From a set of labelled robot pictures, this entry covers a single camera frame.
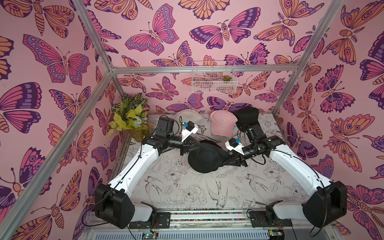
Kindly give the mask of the black cap with white patch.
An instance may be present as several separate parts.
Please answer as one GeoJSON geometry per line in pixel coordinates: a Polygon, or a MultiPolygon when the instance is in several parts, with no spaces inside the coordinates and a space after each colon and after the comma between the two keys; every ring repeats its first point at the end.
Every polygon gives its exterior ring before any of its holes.
{"type": "Polygon", "coordinates": [[[199,173],[207,174],[224,166],[231,155],[213,141],[200,141],[200,147],[188,155],[191,168],[199,173]]]}

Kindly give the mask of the plain black cap back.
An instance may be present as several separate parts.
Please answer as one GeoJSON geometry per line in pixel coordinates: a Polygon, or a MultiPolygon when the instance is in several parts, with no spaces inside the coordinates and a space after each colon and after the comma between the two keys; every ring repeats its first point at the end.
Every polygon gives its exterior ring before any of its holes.
{"type": "Polygon", "coordinates": [[[246,125],[252,127],[259,125],[259,109],[254,107],[244,107],[233,113],[237,118],[236,125],[241,132],[244,132],[247,128],[246,125]]]}

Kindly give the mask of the white Colorado cap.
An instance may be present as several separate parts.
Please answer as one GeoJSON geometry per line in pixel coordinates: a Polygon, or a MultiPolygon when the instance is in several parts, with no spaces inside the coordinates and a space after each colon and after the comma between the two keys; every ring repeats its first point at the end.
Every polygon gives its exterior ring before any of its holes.
{"type": "Polygon", "coordinates": [[[188,123],[189,121],[191,121],[195,125],[200,124],[201,121],[204,119],[202,115],[191,109],[182,110],[173,115],[173,119],[177,122],[180,121],[180,118],[182,118],[182,123],[188,123]]]}

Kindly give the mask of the pink cap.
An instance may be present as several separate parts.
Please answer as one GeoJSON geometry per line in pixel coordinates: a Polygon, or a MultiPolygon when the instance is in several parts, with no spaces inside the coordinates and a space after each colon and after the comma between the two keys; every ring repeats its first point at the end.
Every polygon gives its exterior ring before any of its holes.
{"type": "Polygon", "coordinates": [[[231,137],[234,132],[237,117],[229,111],[218,110],[210,114],[211,133],[214,136],[231,137]]]}

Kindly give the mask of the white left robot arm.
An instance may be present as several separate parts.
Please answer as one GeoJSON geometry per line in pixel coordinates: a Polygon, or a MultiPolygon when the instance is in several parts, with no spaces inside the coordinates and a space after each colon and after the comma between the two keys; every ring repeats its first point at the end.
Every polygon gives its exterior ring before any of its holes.
{"type": "Polygon", "coordinates": [[[168,148],[179,149],[181,154],[197,149],[192,134],[198,126],[189,121],[183,123],[180,136],[173,133],[175,120],[161,116],[152,134],[142,141],[141,147],[128,165],[107,185],[100,184],[95,190],[95,216],[108,224],[124,229],[132,222],[151,227],[155,224],[156,208],[146,204],[134,204],[131,200],[134,188],[147,168],[168,148]]]}

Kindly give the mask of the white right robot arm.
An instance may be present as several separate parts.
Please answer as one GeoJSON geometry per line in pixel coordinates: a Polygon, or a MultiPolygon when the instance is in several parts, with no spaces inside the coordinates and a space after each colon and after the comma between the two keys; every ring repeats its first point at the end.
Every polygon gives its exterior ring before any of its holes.
{"type": "Polygon", "coordinates": [[[256,156],[269,157],[285,169],[303,188],[309,199],[305,203],[277,201],[266,206],[266,221],[271,225],[279,220],[307,220],[323,228],[347,213],[347,187],[332,182],[299,158],[279,137],[267,137],[259,125],[246,131],[250,144],[231,138],[225,146],[232,155],[225,166],[246,166],[246,160],[256,156]]]}

